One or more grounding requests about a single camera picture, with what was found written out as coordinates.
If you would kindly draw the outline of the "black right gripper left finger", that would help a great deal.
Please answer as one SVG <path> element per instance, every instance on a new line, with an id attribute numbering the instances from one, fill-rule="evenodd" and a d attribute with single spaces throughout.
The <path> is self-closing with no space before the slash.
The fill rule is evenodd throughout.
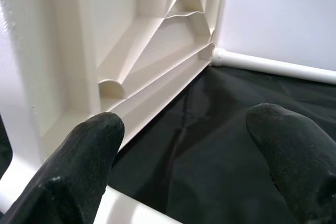
<path id="1" fill-rule="evenodd" d="M 75 126 L 1 223 L 93 223 L 124 131 L 121 118 L 112 112 Z"/>

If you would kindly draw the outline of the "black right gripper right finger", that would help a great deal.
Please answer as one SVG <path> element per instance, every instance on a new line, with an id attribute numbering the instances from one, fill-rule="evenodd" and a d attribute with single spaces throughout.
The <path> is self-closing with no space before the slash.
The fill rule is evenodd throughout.
<path id="1" fill-rule="evenodd" d="M 298 223 L 335 223 L 335 141 L 312 119 L 277 104 L 246 114 L 247 130 Z"/>

